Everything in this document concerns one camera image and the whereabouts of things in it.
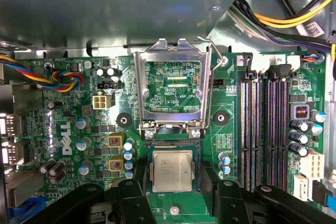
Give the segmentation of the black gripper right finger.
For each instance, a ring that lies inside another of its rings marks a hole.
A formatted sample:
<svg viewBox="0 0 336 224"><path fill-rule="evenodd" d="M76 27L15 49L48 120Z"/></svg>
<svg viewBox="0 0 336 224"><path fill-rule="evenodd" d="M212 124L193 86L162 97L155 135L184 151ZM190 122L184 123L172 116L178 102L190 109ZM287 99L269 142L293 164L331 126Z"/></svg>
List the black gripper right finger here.
<svg viewBox="0 0 336 224"><path fill-rule="evenodd" d="M335 219L270 185L253 192L221 180L208 161L201 162L201 193L218 223L335 223Z"/></svg>

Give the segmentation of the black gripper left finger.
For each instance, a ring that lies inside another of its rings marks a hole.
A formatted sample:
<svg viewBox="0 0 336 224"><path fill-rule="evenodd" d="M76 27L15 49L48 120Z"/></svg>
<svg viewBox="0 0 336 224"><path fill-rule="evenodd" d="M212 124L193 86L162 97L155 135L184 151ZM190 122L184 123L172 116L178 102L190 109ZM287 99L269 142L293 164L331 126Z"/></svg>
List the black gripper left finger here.
<svg viewBox="0 0 336 224"><path fill-rule="evenodd" d="M140 159L131 179L121 179L104 190L84 184L63 196L25 223L156 223L144 194L145 159Z"/></svg>

